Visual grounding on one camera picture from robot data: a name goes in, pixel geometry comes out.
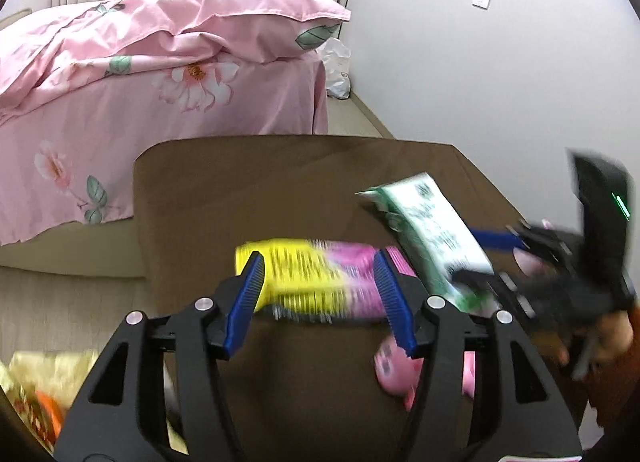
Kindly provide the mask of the person's right hand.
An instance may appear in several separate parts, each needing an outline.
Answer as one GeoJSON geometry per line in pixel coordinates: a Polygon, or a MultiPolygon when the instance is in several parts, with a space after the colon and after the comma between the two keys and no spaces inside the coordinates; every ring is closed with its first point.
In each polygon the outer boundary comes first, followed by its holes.
{"type": "MultiPolygon", "coordinates": [[[[600,366],[610,364],[622,356],[634,341],[634,329],[628,311],[604,315],[590,329],[576,331],[575,335],[593,335],[596,338],[596,346],[590,360],[593,364],[600,364],[600,366]]],[[[560,335],[541,331],[534,333],[530,338],[544,358],[555,361],[560,366],[570,363],[570,353],[560,335]]]]}

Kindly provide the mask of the red knit sleeve forearm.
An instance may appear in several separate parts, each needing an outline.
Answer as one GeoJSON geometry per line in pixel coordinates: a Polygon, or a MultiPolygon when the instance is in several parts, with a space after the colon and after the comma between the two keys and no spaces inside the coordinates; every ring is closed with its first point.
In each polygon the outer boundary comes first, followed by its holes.
{"type": "Polygon", "coordinates": [[[598,344],[582,381],[603,435],[586,457],[599,461],[639,457],[639,307],[598,322],[598,344]]]}

